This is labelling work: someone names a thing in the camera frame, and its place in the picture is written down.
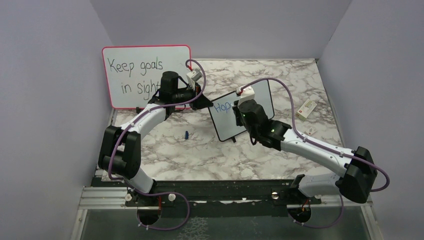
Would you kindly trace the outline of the black framed whiteboard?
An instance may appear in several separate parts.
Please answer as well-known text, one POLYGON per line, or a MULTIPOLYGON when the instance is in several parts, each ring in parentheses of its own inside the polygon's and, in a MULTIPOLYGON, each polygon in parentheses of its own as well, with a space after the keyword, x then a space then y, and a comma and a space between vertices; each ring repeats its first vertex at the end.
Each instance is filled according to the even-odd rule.
MULTIPOLYGON (((251 87, 255 93, 255 101, 263 107, 267 117, 272 119, 275 112, 269 82, 267 80, 260 81, 251 87)), ((232 109, 234 102, 239 99, 236 91, 233 90, 212 100, 213 106, 208 108, 218 139, 221 142, 246 131, 243 126, 237 126, 232 109)))

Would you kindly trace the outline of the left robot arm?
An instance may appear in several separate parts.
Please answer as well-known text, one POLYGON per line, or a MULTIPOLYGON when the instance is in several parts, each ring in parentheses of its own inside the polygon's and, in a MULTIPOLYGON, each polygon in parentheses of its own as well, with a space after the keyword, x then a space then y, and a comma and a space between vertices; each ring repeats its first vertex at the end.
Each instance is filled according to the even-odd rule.
POLYGON ((167 120, 177 106, 189 105, 193 110, 212 106, 203 95, 205 87, 198 83, 205 78, 204 71, 194 69, 186 78, 185 87, 179 87, 183 78, 178 73, 163 72, 160 87, 145 108, 130 121, 120 126, 110 125, 104 131, 98 167, 106 171, 111 180, 124 181, 138 190, 138 199, 147 206, 155 203, 157 191, 155 180, 141 167, 143 138, 167 120))

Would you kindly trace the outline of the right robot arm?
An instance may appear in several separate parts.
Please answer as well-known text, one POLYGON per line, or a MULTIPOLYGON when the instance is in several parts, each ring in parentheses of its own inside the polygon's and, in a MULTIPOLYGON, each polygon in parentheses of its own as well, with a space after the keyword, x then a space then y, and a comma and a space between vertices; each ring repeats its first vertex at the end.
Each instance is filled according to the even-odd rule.
POLYGON ((313 161, 331 172, 321 175, 298 175, 288 190, 289 199, 300 204, 308 197, 317 195, 342 195, 348 200, 367 202, 377 170, 368 149, 342 148, 306 135, 297 134, 292 126, 268 118, 263 107, 254 99, 240 102, 232 107, 236 125, 244 127, 253 145, 299 155, 313 161))

